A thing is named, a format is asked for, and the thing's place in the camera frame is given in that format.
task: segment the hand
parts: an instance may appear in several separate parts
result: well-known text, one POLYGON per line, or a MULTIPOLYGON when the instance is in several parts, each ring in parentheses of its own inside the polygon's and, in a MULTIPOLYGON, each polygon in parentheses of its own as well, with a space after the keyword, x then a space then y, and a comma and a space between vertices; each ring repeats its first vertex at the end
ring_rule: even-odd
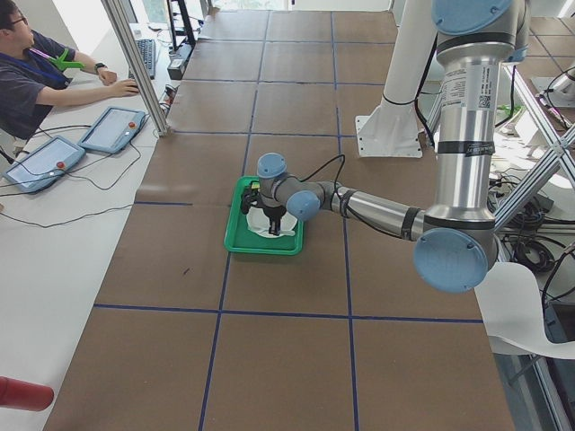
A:
POLYGON ((112 72, 106 67, 100 67, 98 69, 98 77, 100 78, 100 81, 102 81, 102 84, 106 86, 114 84, 116 81, 118 81, 118 75, 116 72, 112 72))
POLYGON ((110 85, 112 91, 112 97, 126 97, 135 96, 139 94, 140 91, 137 88, 136 81, 133 79, 123 79, 117 81, 116 83, 110 85))

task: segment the red object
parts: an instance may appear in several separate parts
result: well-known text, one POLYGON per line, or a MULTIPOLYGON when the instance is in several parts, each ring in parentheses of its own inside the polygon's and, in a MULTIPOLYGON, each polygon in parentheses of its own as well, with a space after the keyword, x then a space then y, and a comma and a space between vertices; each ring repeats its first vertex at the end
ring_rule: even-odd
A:
POLYGON ((0 377, 0 407, 41 411, 54 400, 54 391, 48 386, 0 377))

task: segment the white pipe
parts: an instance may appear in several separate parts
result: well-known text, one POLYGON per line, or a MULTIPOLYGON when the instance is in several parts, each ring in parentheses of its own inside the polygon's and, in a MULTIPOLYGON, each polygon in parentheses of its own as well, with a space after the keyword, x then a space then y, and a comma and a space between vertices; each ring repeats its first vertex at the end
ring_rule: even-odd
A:
MULTIPOLYGON (((437 29, 431 2, 407 0, 384 94, 395 102, 413 101, 437 29)), ((364 157, 421 157, 413 104, 398 106, 382 98, 369 117, 357 117, 359 155, 364 157)))

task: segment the tablet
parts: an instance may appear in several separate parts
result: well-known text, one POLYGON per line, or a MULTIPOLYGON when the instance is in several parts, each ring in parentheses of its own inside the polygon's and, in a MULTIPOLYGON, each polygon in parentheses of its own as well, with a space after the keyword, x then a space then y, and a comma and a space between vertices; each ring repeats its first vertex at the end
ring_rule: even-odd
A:
POLYGON ((86 150, 114 154, 123 149, 144 125, 141 110, 109 107, 78 142, 86 150))
POLYGON ((55 136, 15 161, 4 177, 25 193, 34 193, 52 185, 64 172, 77 164, 85 150, 62 136, 55 136))

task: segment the blue joint cap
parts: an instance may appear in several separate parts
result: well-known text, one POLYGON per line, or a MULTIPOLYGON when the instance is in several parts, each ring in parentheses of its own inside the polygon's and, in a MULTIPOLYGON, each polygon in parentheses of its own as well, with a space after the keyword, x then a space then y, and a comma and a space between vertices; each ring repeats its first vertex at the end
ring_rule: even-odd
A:
POLYGON ((278 153, 267 153, 258 160, 258 177, 276 178, 286 171, 286 159, 278 153))
POLYGON ((300 222, 306 222, 320 211, 320 199, 309 190, 300 190, 287 200, 286 209, 300 222))
POLYGON ((480 243, 466 233, 445 227, 431 229, 417 240, 413 263, 426 283, 451 294, 473 289, 489 270, 480 243))
POLYGON ((511 57, 507 59, 508 63, 521 63, 527 57, 527 48, 528 46, 524 46, 523 48, 516 49, 511 57))
POLYGON ((431 18, 442 33, 463 36, 475 33, 498 20, 513 0, 433 0, 431 18))

